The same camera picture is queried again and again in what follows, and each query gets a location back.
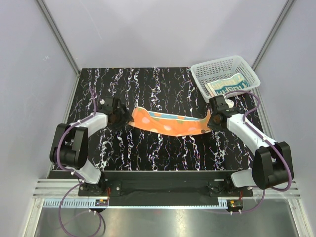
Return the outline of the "rabbit print towel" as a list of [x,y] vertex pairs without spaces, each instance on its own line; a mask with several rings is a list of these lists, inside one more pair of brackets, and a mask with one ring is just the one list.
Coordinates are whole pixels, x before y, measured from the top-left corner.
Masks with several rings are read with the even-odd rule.
[[241,73],[236,73],[230,78],[209,82],[205,87],[211,97],[214,97],[217,95],[225,95],[228,92],[245,90],[250,87],[250,84],[244,79]]

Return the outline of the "orange dotted checkered towel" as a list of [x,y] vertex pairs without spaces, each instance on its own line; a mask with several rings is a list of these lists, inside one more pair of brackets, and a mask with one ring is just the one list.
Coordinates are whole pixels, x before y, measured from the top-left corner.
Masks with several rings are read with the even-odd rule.
[[129,125],[140,130],[167,136],[181,137],[209,133],[207,126],[211,111],[204,118],[193,118],[180,115],[164,114],[137,107],[132,112],[133,121]]

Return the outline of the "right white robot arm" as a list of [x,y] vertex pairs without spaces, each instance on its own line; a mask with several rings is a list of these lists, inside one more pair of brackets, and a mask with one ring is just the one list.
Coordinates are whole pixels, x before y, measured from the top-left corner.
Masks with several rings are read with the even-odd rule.
[[228,195],[237,195],[243,187],[288,191],[294,178],[291,148],[261,132],[237,107],[230,107],[223,95],[210,99],[212,114],[208,127],[227,129],[235,134],[254,155],[252,168],[236,171],[224,183]]

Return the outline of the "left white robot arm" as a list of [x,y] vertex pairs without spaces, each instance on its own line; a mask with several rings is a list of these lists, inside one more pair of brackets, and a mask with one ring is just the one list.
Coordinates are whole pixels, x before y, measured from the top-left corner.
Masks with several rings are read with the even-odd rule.
[[57,125],[49,159],[63,171],[79,180],[85,192],[100,196],[110,192],[105,175],[88,160],[89,137],[109,127],[120,130],[133,121],[126,105],[120,99],[107,97],[87,117],[73,123]]

